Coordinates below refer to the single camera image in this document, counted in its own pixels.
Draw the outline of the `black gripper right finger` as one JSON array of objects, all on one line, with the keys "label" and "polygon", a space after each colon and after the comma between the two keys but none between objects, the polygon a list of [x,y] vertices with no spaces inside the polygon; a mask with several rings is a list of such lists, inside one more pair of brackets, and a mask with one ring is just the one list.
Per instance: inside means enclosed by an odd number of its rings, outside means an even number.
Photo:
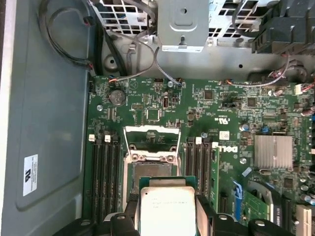
[{"label": "black gripper right finger", "polygon": [[217,214],[202,195],[196,196],[196,221],[201,236],[278,236],[280,234],[279,226],[267,220],[252,220],[244,226],[228,214]]}]

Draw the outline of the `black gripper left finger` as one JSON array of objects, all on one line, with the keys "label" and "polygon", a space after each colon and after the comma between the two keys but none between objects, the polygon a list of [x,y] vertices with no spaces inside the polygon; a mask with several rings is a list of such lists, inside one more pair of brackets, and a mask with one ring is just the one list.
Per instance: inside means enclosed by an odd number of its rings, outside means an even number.
[{"label": "black gripper left finger", "polygon": [[70,224],[72,236],[138,236],[139,195],[131,194],[124,212],[113,213],[100,223],[75,220]]}]

